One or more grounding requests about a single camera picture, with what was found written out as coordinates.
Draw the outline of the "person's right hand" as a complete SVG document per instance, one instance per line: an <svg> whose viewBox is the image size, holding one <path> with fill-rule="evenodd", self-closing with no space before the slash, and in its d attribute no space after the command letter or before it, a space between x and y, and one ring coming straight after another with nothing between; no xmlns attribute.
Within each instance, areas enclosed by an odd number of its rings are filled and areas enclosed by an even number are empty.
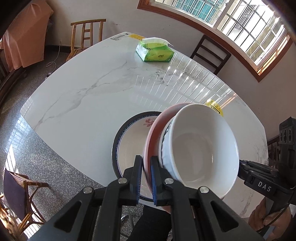
<svg viewBox="0 0 296 241"><path fill-rule="evenodd" d="M272 222L278 215L279 212L266 215L266 198L264 197L260 204L254 209L251 213L248 224L255 230L258 231L263 228L265 225L268 225ZM276 240L280 238L285 231L287 230L292 219L290 208L288 207L285 212L272 224L274 230L269 235L267 240Z"/></svg>

